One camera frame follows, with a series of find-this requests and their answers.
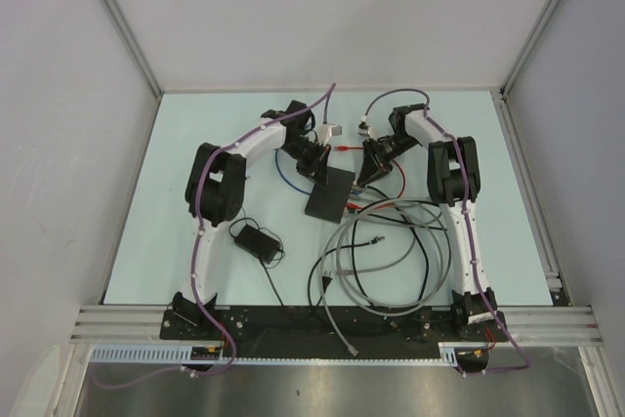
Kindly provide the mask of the black network switch box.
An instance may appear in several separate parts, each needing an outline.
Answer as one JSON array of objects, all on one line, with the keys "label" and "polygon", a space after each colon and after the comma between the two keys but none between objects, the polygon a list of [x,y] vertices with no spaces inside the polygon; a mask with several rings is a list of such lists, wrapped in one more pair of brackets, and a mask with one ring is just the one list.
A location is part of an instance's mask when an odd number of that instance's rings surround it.
[{"label": "black network switch box", "polygon": [[325,222],[340,223],[353,188],[354,179],[354,172],[329,167],[327,170],[327,187],[313,187],[304,213]]}]

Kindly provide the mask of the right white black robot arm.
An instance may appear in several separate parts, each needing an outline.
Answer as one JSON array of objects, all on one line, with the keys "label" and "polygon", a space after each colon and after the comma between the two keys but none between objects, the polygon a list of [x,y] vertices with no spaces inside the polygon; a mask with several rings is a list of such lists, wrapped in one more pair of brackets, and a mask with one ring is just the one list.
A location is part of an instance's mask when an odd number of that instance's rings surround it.
[{"label": "right white black robot arm", "polygon": [[390,173],[390,162],[419,145],[428,153],[427,189],[443,216],[455,263],[452,288],[452,332],[473,340],[485,324],[505,327],[483,266],[477,234],[477,197],[480,190],[476,141],[457,138],[443,129],[424,104],[400,106],[389,116],[393,133],[366,138],[357,183],[364,186]]}]

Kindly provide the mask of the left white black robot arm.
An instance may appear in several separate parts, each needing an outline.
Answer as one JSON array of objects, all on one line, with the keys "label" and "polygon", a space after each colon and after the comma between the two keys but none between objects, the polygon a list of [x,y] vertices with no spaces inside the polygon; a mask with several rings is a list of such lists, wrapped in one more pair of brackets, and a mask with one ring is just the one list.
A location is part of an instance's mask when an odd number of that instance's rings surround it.
[{"label": "left white black robot arm", "polygon": [[173,311],[192,337],[209,336],[217,300],[227,276],[223,247],[229,222],[243,206],[247,171],[270,152],[281,149],[296,162],[296,171],[318,188],[327,188],[330,145],[310,141],[307,124],[313,108],[293,101],[284,111],[268,110],[260,124],[227,146],[201,145],[187,181],[185,200],[197,221],[189,275],[173,298]]}]

